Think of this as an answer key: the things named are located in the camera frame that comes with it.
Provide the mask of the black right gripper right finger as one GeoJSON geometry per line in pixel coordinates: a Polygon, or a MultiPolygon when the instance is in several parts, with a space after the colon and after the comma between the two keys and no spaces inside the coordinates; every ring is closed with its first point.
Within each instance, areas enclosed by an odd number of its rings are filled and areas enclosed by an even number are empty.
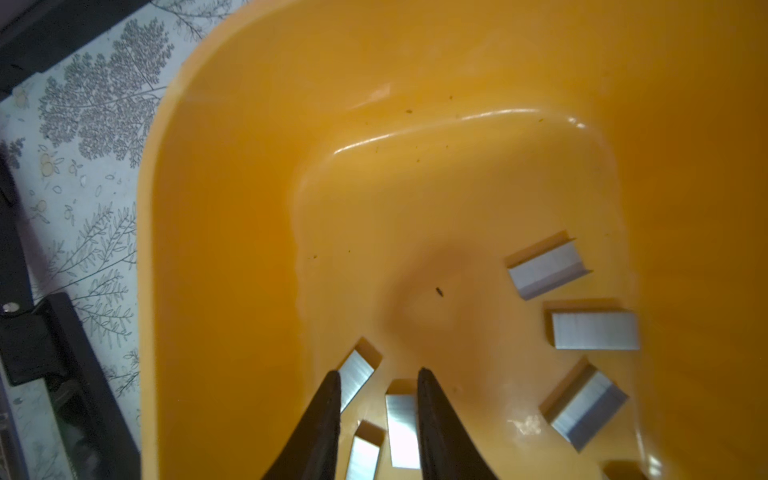
{"type": "Polygon", "coordinates": [[[496,479],[434,373],[417,376],[417,428],[423,479],[496,479]]]}

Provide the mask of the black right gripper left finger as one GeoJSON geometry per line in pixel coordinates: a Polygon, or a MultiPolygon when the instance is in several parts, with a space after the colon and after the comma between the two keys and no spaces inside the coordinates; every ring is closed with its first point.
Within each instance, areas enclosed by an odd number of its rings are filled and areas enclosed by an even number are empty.
{"type": "Polygon", "coordinates": [[[263,479],[334,479],[341,428],[341,377],[331,370],[263,479]]]}

